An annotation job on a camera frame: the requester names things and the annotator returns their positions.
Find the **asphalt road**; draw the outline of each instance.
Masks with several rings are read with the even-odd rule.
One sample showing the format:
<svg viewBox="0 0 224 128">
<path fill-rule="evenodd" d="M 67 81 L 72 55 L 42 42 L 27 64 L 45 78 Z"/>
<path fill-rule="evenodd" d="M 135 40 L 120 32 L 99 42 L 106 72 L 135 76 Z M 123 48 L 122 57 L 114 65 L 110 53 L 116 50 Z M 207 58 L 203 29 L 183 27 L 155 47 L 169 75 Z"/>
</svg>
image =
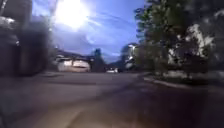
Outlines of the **asphalt road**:
<svg viewBox="0 0 224 128">
<path fill-rule="evenodd" d="M 0 127 L 1 122 L 6 128 L 214 126 L 207 117 L 217 117 L 213 112 L 221 106 L 208 104 L 215 100 L 207 91 L 152 85 L 138 76 L 51 73 L 26 79 L 2 78 Z"/>
</svg>

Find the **sun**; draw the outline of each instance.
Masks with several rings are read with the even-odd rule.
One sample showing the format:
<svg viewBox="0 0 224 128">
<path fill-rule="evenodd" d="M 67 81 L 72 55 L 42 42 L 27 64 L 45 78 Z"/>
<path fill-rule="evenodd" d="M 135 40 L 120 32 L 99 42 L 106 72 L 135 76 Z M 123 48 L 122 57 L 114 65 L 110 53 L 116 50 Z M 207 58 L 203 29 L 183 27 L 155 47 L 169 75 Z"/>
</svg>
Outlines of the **sun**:
<svg viewBox="0 0 224 128">
<path fill-rule="evenodd" d="M 89 10 L 80 0 L 59 0 L 55 11 L 55 22 L 78 29 L 85 24 Z"/>
</svg>

